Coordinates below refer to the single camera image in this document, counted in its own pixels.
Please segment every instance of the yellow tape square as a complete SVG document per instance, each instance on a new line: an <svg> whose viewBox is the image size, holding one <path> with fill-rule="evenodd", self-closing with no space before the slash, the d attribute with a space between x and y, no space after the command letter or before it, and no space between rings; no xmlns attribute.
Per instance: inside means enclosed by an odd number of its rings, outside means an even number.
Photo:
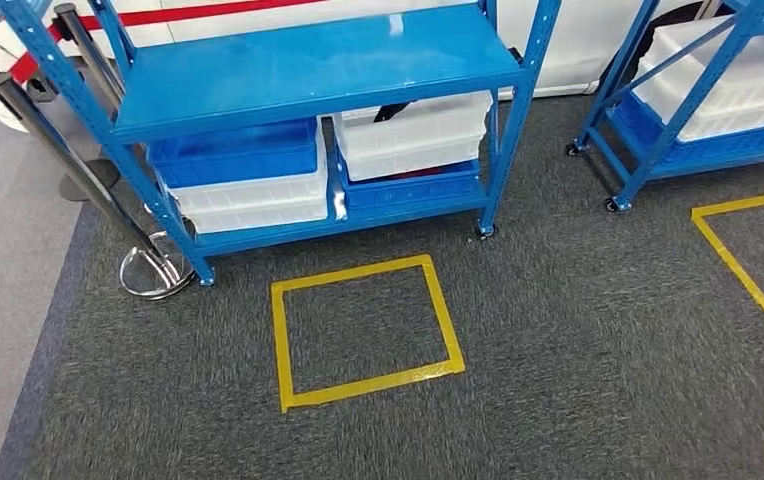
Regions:
<svg viewBox="0 0 764 480"><path fill-rule="evenodd" d="M746 198L744 200L735 200L732 202L719 203L717 205L709 205L706 207L697 207L691 210L691 220L703 233L703 236L709 241L712 247L718 252L724 263L735 273L735 276L744 285L744 288L750 292L750 295L756 300L759 306L764 310L764 292L759 288L759 285L750 277L744 267L738 263L735 256L724 246L721 239L712 231L712 228L706 222L704 217L709 215L718 215L722 213L730 213L738 210L746 210L748 208L756 208L764 206L764 195L760 197Z"/></svg>
<svg viewBox="0 0 764 480"><path fill-rule="evenodd" d="M294 381L291 376L291 356L288 348L288 324L285 315L284 293L291 290L316 287L413 267L421 267L426 278L432 307L435 310L435 316L438 318L441 335L447 348L447 360L366 380L344 383L310 392L295 393ZM450 373L460 373L465 369L464 358L462 357L458 339L456 339L453 323L450 320L450 313L447 311L447 304L444 302L444 295L441 293L441 284L438 282L438 275L435 272L435 266L432 264L432 259L429 255L417 255L390 262L274 282L270 287L270 296L273 307L273 334L276 341L276 367L279 374L279 400L282 405L282 413L287 412L290 407L333 402L335 400L364 395L365 393L428 380Z"/></svg>

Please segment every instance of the gray carpet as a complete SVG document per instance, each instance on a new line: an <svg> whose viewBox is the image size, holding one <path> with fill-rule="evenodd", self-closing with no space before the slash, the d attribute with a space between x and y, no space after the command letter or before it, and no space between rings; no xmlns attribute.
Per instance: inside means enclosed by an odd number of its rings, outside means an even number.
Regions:
<svg viewBox="0 0 764 480"><path fill-rule="evenodd" d="M764 479L764 313L690 220L764 165L607 213L562 155L589 101L535 102L487 241L462 214L284 245L149 303L100 222L25 478ZM764 219L713 227L764 281ZM467 370L280 413L270 283L420 253ZM288 294L298 391L443 358L415 272Z"/></svg>

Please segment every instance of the storage bin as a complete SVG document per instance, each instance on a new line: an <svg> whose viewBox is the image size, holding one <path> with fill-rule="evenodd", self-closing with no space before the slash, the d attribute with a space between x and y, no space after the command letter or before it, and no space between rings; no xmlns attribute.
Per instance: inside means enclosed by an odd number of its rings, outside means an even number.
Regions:
<svg viewBox="0 0 764 480"><path fill-rule="evenodd" d="M624 96L616 107L616 112L647 148L653 146L664 128L656 112L632 92ZM693 142L676 140L660 163L675 164L694 161L698 158L732 157L739 152L754 152L763 146L764 127Z"/></svg>
<svg viewBox="0 0 764 480"><path fill-rule="evenodd" d="M397 205L418 200L466 196L473 193L479 181L479 162L454 163L433 167L438 172L426 175L385 177L353 182L348 167L339 158L338 170L346 197L347 211Z"/></svg>
<svg viewBox="0 0 764 480"><path fill-rule="evenodd" d="M479 156L490 92L419 100L391 120L373 123L378 107L333 115L352 181L448 165Z"/></svg>
<svg viewBox="0 0 764 480"><path fill-rule="evenodd" d="M641 74L651 68L652 66L643 59L638 64L638 71ZM663 123L670 122L688 95L687 90L676 91L665 78L659 78L658 75L636 87L633 92L656 112ZM685 124L678 138L680 141L690 142L762 127L764 127L764 104L715 110L709 108L704 102Z"/></svg>
<svg viewBox="0 0 764 480"><path fill-rule="evenodd" d="M170 188L314 173L316 129L309 118L167 138L147 158Z"/></svg>
<svg viewBox="0 0 764 480"><path fill-rule="evenodd" d="M323 220L327 215L326 197L309 197L295 202L259 205L254 208L185 214L193 222L197 233L202 234L310 222Z"/></svg>
<svg viewBox="0 0 764 480"><path fill-rule="evenodd" d="M649 65L662 63L726 18L715 17L658 27L644 60ZM730 31L723 32L668 66L656 77L666 81L684 97L697 83ZM703 102L705 108L719 111L758 105L764 105L764 36L750 40Z"/></svg>
<svg viewBox="0 0 764 480"><path fill-rule="evenodd" d="M322 220L328 216L328 168L322 128L317 128L315 138L313 173L168 191L199 233Z"/></svg>

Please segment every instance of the stanchion post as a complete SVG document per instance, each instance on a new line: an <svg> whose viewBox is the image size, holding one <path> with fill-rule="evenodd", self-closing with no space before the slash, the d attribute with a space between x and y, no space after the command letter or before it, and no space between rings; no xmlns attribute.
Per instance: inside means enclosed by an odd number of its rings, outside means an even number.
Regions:
<svg viewBox="0 0 764 480"><path fill-rule="evenodd" d="M85 30L76 12L76 6L72 3L62 3L57 5L53 11L57 16L54 22L58 26L62 38L72 40L76 44L99 88L108 97L114 110L118 110L123 99L123 81L117 70L99 50L93 37Z"/></svg>
<svg viewBox="0 0 764 480"><path fill-rule="evenodd" d="M94 172L88 168L85 161L76 154L49 119L31 101L28 94L17 85L10 73L0 73L0 100L11 109L26 130L49 149L91 203L126 236L127 241L135 245L126 256L120 272L123 286L130 293L151 299L165 298L181 290L190 282L194 274L190 265L178 260L174 265L174 261L170 258L172 252L161 251L153 242L153 239L162 237L163 232L150 236L138 226ZM153 270L151 276L160 281L159 284L145 287L143 284L136 286L126 283L124 272L135 262L136 257L142 258Z"/></svg>

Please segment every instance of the shelf frame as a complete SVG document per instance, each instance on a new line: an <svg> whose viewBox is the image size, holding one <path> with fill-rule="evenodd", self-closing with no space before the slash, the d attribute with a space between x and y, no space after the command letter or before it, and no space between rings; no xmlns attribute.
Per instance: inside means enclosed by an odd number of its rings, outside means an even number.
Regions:
<svg viewBox="0 0 764 480"><path fill-rule="evenodd" d="M677 52L647 74L629 82L627 85L623 85L622 79L629 67L633 54L638 48L641 37L650 23L653 12L659 5L659 0L643 1L630 28L630 33L621 45L605 82L601 85L600 93L597 95L591 111L580 127L576 138L568 147L569 153L585 153L591 146L597 147L605 157L608 165L620 178L622 184L620 189L616 195L608 199L607 205L610 208L629 210L632 207L632 200L650 180L764 162L764 151L757 151L752 157L738 156L731 159L714 159L708 163L704 163L703 159L696 159L686 162L682 167L660 164L660 161L673 147L679 133L703 103L703 100L705 100L712 88L714 88L730 63L747 46L751 38L757 35L764 35L764 0L729 0L726 3L736 8L732 18L715 27L685 49ZM694 84L671 120L662 129L659 137L651 145L643 145L628 125L616 121L616 116L608 115L614 108L614 105L624 98L625 95L628 95L632 89L650 80L663 69L688 55L691 51L712 38L723 34L729 28L732 30L718 49L718 52L711 59L706 70ZM624 163L600 133L601 127L607 123L635 157L637 166L634 171L627 171Z"/></svg>
<svg viewBox="0 0 764 480"><path fill-rule="evenodd" d="M138 61L139 49L134 46L126 34L125 28L109 0L90 0L90 4L100 24L108 34L125 84L132 73L132 66ZM138 197L149 208L156 222L166 230L168 237L176 243L179 250L190 261L200 277L200 283L211 285L215 281L215 272L208 262L208 257L287 241L332 235L359 228L476 210L478 211L477 226L479 231L486 236L492 235L494 233L494 218L520 141L523 123L555 26L559 5L560 0L540 0L538 2L526 52L518 62L519 68L515 69L513 74L462 78L457 81L425 87L410 88L409 85L403 85L402 89L394 92L364 95L358 98L351 98L349 92L344 92L344 95L338 100L341 103L310 101L302 105L292 105L290 108L274 107L244 112L231 119L239 124L244 122L267 123L277 119L331 113L331 111L338 111L339 109L396 103L398 99L415 100L482 89L491 90L494 103L489 112L486 135L489 142L490 180L485 185L484 190L478 190L477 194L460 199L436 200L399 208L386 207L363 213L355 212L352 218L348 212L345 221L309 222L307 225L295 224L283 226L283 228L266 227L224 234L201 235L199 237L189 234L175 203L166 192L162 191L150 179L149 172L145 171L136 159L134 147L138 142L149 140L149 137L174 136L191 133L188 131L191 128L217 128L217 125L207 121L198 125L178 122L174 125L162 125L160 129L155 131L127 132L125 129L116 129L107 112L81 79L74 66L63 55L56 41L43 27L41 20L35 15L29 4L25 0L0 0L0 13L38 61L44 73L58 87L61 95L68 101L88 131L115 163ZM489 22L496 35L496 0L482 0L479 2L479 8L485 16L484 20ZM515 95L505 129L500 133L497 119L497 91L507 86L513 87ZM226 124L222 123L219 126L225 128ZM330 182L335 181L338 181L337 175L330 174Z"/></svg>

